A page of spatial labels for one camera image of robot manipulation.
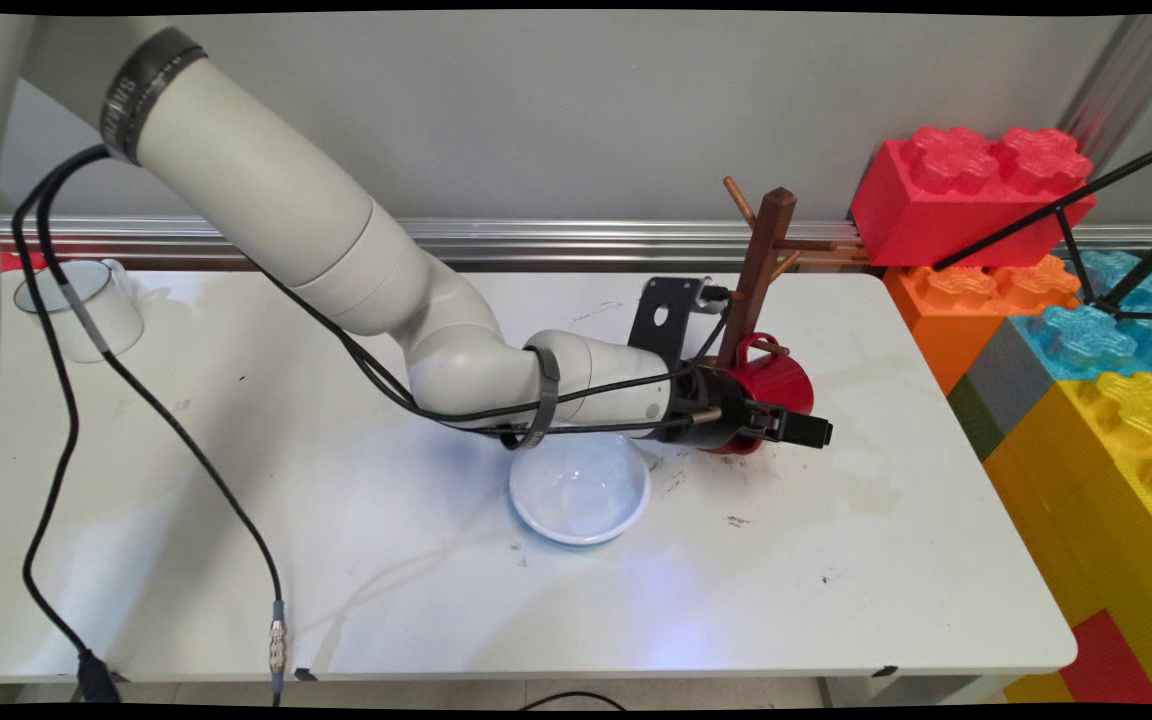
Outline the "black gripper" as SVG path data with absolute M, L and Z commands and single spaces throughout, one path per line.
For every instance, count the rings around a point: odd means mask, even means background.
M 708 366 L 670 382 L 669 419 L 698 414 L 702 420 L 669 429 L 670 445 L 712 454 L 753 454 L 761 442 L 824 448 L 833 434 L 831 420 L 755 401 L 737 378 Z

